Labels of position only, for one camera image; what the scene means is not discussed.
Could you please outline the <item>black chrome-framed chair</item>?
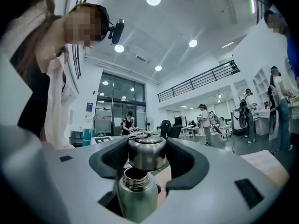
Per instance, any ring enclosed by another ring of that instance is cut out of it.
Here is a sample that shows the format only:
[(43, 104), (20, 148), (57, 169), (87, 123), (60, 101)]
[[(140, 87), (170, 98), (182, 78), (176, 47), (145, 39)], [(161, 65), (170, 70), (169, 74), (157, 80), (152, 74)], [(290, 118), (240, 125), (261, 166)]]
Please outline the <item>black chrome-framed chair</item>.
[(167, 136), (170, 138), (179, 138), (182, 125), (173, 126), (168, 132)]

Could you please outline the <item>black metal grille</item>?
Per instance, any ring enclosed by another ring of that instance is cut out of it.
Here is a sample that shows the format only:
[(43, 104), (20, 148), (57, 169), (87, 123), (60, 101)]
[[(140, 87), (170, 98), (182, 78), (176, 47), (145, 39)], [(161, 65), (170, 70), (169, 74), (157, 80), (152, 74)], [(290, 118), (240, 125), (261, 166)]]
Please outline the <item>black metal grille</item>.
[(72, 45), (71, 48), (72, 48), (75, 73), (76, 73), (77, 80), (79, 80), (81, 76), (80, 61), (79, 61), (79, 46), (76, 44), (76, 45)]

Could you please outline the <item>black mezzanine railing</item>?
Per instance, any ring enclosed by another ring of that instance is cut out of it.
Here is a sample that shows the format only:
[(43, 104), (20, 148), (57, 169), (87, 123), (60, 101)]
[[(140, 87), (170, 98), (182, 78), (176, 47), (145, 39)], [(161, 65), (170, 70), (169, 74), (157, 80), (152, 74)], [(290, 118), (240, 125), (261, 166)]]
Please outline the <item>black mezzanine railing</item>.
[(159, 93), (158, 101), (174, 98), (239, 72), (240, 69), (234, 59), (230, 60)]

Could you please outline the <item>black-framed glass door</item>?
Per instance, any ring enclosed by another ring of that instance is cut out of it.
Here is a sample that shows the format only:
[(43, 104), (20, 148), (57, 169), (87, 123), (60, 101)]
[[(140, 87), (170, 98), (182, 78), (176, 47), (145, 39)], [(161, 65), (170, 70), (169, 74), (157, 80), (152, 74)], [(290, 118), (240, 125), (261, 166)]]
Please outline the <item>black-framed glass door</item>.
[(94, 115), (94, 128), (100, 136), (123, 134), (123, 120), (132, 113), (134, 126), (146, 129), (145, 87), (143, 84), (103, 73)]

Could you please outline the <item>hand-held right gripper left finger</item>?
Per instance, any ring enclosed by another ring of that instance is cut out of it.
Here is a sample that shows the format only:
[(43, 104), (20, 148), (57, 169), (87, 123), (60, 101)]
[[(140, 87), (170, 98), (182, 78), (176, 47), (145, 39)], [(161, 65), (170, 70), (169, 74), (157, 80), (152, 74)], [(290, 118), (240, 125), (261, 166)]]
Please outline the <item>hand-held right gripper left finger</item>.
[(51, 176), (71, 224), (129, 224), (106, 208), (117, 194), (117, 175), (127, 161), (127, 139), (55, 150), (43, 143)]

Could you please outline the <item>white pod-shaped device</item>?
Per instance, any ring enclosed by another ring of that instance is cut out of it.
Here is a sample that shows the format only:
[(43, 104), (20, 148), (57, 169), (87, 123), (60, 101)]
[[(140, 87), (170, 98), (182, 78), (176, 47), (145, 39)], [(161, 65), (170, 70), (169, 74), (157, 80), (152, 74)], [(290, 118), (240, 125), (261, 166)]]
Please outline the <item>white pod-shaped device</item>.
[(245, 116), (241, 115), (239, 113), (239, 109), (235, 109), (231, 111), (231, 127), (232, 127), (232, 133), (234, 135), (245, 135), (247, 124), (245, 120)]

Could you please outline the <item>grey pod-shaped backpack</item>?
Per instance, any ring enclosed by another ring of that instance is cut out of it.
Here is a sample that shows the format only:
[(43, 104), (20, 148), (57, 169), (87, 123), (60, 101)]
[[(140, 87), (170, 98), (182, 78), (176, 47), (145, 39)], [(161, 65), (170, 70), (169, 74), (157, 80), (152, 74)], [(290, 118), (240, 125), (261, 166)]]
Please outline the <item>grey pod-shaped backpack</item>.
[(274, 135), (278, 130), (279, 115), (277, 108), (280, 105), (280, 97), (277, 93), (276, 88), (273, 85), (269, 85), (267, 96), (269, 99), (269, 134)]

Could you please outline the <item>white arched bookshelf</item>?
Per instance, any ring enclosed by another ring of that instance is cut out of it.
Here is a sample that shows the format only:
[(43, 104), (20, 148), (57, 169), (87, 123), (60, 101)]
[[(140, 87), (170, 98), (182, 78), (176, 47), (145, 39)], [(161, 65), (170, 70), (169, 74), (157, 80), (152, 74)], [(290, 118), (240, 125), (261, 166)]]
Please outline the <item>white arched bookshelf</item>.
[(267, 97), (270, 75), (270, 68), (267, 65), (262, 66), (254, 75), (253, 83), (260, 99), (263, 99), (264, 96)]

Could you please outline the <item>black office chair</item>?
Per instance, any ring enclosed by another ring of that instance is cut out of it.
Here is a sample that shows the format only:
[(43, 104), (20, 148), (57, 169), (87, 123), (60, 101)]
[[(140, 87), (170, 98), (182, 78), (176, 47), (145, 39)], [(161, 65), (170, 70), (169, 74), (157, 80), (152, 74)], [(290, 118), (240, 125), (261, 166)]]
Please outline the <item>black office chair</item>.
[(171, 133), (171, 122), (169, 120), (163, 120), (160, 125), (161, 133), (160, 136), (166, 139)]

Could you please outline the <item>person's body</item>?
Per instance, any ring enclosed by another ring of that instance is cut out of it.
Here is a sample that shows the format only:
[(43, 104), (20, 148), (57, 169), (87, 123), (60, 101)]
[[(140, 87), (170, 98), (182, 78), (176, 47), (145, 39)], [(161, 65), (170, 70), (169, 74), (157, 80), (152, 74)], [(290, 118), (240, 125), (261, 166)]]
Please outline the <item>person's body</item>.
[(67, 15), (54, 13), (54, 0), (16, 0), (0, 38), (0, 52), (31, 89), (18, 126), (55, 149), (69, 148), (64, 138), (70, 104), (65, 73), (68, 44), (89, 47), (105, 39), (110, 19), (97, 4), (80, 3)]

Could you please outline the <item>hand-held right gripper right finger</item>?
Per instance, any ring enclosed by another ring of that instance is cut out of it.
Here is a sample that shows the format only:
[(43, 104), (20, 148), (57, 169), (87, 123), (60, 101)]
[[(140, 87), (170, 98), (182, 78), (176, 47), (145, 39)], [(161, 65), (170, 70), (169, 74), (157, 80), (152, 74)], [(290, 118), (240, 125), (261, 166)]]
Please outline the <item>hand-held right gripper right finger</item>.
[(144, 224), (252, 224), (275, 202), (278, 186), (244, 158), (222, 149), (169, 138), (171, 169), (191, 164), (166, 185), (166, 200)]

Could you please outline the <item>steel bottle lid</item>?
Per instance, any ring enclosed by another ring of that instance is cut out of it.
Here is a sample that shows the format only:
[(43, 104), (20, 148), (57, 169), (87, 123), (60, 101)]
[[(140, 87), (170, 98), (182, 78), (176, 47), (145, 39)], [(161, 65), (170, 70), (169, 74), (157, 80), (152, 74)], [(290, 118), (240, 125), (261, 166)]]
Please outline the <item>steel bottle lid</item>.
[(166, 139), (152, 132), (128, 135), (128, 159), (132, 167), (144, 171), (160, 169), (166, 162)]

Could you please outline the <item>teal storage box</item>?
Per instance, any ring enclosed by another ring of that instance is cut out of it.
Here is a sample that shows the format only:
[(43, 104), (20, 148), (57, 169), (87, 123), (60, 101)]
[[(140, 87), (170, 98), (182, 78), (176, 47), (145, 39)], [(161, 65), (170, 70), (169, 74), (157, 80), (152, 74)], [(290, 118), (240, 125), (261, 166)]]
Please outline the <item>teal storage box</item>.
[(91, 139), (97, 137), (97, 129), (84, 129), (83, 130), (83, 142), (82, 146), (88, 146), (91, 144)]

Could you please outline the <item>blue wall poster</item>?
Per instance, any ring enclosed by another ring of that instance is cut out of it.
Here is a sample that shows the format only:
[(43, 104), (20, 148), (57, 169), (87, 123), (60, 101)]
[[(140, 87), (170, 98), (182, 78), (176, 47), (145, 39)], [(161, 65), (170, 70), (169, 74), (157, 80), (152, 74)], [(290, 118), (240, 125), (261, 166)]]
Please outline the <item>blue wall poster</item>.
[(93, 119), (93, 103), (87, 102), (86, 104), (86, 112), (85, 112), (85, 120)]

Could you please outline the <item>white office chair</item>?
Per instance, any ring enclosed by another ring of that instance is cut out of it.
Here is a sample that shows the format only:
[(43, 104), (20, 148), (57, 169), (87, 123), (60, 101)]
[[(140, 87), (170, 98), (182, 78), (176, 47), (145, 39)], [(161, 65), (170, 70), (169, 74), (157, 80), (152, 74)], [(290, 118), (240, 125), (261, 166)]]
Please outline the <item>white office chair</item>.
[(220, 130), (221, 137), (223, 139), (231, 137), (232, 135), (231, 124), (226, 123), (223, 117), (220, 117), (218, 120), (219, 120), (218, 129)]

